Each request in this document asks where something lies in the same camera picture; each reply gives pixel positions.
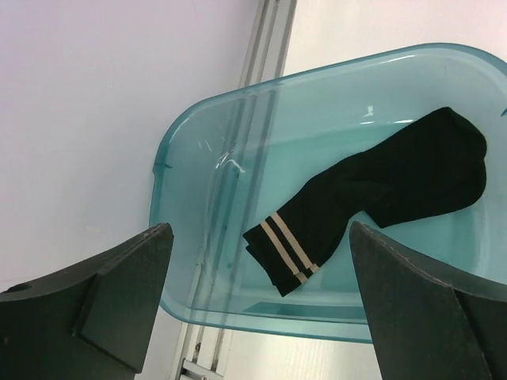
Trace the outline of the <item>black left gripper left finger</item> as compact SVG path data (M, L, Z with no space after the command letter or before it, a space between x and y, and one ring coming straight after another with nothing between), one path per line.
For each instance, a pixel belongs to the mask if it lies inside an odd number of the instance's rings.
M170 224L1 293L3 379L133 379L173 247Z

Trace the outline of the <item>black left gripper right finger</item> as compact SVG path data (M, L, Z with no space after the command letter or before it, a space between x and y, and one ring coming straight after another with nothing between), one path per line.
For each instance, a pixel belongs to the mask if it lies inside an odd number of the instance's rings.
M361 222L349 229L384 379L504 379L506 285L419 253Z

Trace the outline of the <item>black sock with beige stripes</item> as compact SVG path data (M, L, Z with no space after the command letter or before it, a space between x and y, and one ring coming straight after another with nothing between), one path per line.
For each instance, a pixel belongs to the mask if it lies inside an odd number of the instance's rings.
M449 107L437 109L312 177L244 233L247 251L288 295L331 258L360 212L385 228L477 202L486 151L476 126Z

